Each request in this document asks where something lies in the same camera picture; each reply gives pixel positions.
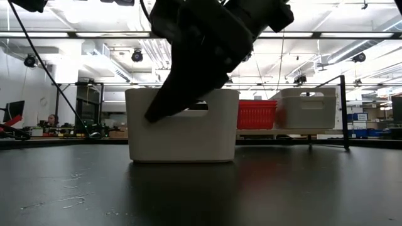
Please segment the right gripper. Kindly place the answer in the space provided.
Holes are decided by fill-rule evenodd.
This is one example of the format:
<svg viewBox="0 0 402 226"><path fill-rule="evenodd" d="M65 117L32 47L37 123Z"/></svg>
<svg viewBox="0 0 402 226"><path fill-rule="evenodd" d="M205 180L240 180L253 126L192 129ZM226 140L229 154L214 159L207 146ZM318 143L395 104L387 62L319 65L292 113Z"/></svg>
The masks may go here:
<svg viewBox="0 0 402 226"><path fill-rule="evenodd" d="M144 117L150 123L188 110L221 88L253 47L255 12L250 1L156 1L151 30L171 44L171 70Z"/></svg>

